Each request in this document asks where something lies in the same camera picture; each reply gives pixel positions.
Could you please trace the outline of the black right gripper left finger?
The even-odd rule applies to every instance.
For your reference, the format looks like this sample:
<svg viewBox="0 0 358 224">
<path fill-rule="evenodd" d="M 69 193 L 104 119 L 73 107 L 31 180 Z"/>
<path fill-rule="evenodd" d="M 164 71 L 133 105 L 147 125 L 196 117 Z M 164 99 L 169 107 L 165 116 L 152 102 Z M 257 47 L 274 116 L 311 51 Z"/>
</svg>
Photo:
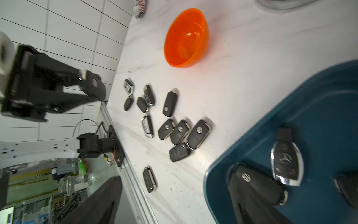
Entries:
<svg viewBox="0 0 358 224">
<path fill-rule="evenodd" d="M 115 223 L 123 190 L 120 176 L 109 178 L 82 205 L 60 221 L 61 224 Z"/>
</svg>

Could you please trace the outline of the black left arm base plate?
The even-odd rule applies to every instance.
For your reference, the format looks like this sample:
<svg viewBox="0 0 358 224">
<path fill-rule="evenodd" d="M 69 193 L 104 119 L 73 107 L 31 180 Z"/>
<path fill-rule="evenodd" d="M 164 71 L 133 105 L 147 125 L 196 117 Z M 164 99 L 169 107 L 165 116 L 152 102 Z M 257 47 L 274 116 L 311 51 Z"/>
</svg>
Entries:
<svg viewBox="0 0 358 224">
<path fill-rule="evenodd" d="M 110 125 L 108 129 L 108 137 L 112 138 L 115 142 L 116 164 L 118 167 L 121 167 L 125 158 L 125 153 L 122 144 L 117 136 L 115 128 L 112 125 Z"/>
</svg>

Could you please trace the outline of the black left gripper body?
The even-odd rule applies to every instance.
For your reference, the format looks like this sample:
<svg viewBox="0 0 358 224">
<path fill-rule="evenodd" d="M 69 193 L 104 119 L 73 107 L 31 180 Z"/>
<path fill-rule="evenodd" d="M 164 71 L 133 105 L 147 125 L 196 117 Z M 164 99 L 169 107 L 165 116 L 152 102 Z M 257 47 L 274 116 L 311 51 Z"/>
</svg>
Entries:
<svg viewBox="0 0 358 224">
<path fill-rule="evenodd" d="M 46 122 L 64 113 L 64 63 L 1 32 L 1 115 Z"/>
</svg>

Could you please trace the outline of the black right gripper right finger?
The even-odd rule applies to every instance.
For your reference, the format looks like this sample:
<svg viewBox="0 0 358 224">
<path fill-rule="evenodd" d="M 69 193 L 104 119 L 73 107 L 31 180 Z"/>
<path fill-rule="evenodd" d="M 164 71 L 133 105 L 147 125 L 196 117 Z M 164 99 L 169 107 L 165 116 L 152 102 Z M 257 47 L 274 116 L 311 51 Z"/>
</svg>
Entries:
<svg viewBox="0 0 358 224">
<path fill-rule="evenodd" d="M 291 223 L 241 176 L 231 175 L 228 190 L 238 224 Z"/>
</svg>

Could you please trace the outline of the black VW key fob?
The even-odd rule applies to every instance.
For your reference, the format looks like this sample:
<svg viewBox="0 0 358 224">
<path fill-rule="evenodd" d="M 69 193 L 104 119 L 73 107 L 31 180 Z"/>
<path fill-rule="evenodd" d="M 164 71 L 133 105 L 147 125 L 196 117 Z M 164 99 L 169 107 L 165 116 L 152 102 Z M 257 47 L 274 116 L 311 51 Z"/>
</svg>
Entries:
<svg viewBox="0 0 358 224">
<path fill-rule="evenodd" d="M 338 175 L 335 185 L 344 200 L 353 208 L 358 209 L 358 173 L 350 172 Z"/>
</svg>

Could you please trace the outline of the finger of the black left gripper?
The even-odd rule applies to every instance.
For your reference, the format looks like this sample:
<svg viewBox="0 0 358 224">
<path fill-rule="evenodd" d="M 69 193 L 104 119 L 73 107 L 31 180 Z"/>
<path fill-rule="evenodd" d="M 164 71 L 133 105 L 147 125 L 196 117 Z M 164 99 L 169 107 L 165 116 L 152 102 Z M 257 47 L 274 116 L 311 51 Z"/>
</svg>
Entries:
<svg viewBox="0 0 358 224">
<path fill-rule="evenodd" d="M 35 68 L 66 87 L 79 85 L 81 81 L 84 81 L 81 70 L 46 54 L 35 55 Z"/>
<path fill-rule="evenodd" d="M 98 101 L 96 97 L 73 93 L 52 94 L 42 103 L 42 109 L 48 113 L 65 113 L 80 105 Z"/>
</svg>

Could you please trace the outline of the chrome Mercedes key fob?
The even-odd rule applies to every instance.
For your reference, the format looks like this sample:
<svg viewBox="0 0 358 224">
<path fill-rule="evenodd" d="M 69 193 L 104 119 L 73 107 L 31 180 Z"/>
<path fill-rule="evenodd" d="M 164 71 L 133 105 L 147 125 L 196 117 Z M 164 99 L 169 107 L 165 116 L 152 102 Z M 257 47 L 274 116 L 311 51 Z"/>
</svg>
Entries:
<svg viewBox="0 0 358 224">
<path fill-rule="evenodd" d="M 270 153 L 273 177 L 285 185 L 298 187 L 304 176 L 304 161 L 294 143 L 293 129 L 277 129 L 276 138 Z"/>
</svg>

